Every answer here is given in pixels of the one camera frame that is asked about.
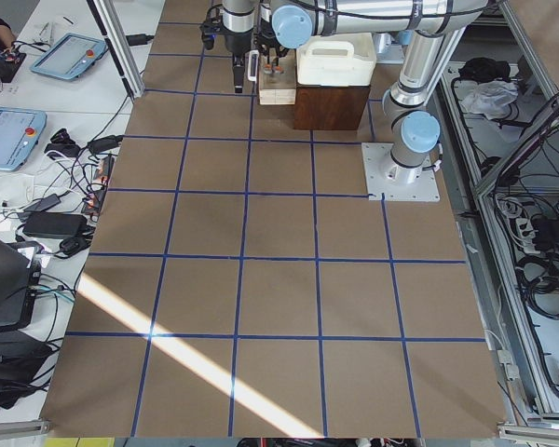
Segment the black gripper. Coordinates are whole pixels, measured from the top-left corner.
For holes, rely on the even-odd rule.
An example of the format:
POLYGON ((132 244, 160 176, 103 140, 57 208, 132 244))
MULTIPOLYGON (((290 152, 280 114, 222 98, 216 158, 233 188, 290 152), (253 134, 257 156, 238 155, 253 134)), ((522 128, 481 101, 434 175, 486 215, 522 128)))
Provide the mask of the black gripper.
POLYGON ((271 26, 270 4, 258 5, 258 19, 254 30, 254 43, 262 54, 262 70, 264 74, 270 73, 270 59, 274 66, 280 66, 281 58, 289 54, 289 49, 284 47, 276 37, 271 26))
POLYGON ((252 50, 252 30, 246 32, 232 31, 223 27, 225 48, 233 55, 233 85, 237 94, 243 92, 244 55, 252 50))

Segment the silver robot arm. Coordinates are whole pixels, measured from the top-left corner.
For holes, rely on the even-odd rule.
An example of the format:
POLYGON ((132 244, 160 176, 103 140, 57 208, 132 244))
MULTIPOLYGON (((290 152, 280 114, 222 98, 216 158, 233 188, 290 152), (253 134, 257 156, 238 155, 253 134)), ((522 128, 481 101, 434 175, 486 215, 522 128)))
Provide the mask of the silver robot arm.
POLYGON ((265 54, 305 46, 312 37, 409 31, 411 42, 398 80, 387 91, 384 112, 394 130, 394 144, 379 164, 393 184, 414 183, 438 138, 436 119, 424 110, 443 67, 465 28, 486 1, 224 1, 211 7, 200 26, 212 48, 225 39, 232 55, 235 90, 241 91, 245 57, 252 49, 265 54))

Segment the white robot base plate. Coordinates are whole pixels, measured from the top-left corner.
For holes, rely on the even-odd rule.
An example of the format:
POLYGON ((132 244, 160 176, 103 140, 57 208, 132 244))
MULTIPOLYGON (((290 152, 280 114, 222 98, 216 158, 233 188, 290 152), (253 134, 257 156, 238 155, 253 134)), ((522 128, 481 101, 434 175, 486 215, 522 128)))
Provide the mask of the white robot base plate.
POLYGON ((429 155, 423 164, 404 168, 391 156, 391 142, 364 142, 361 154, 367 196, 374 201, 439 202, 436 174, 429 155))

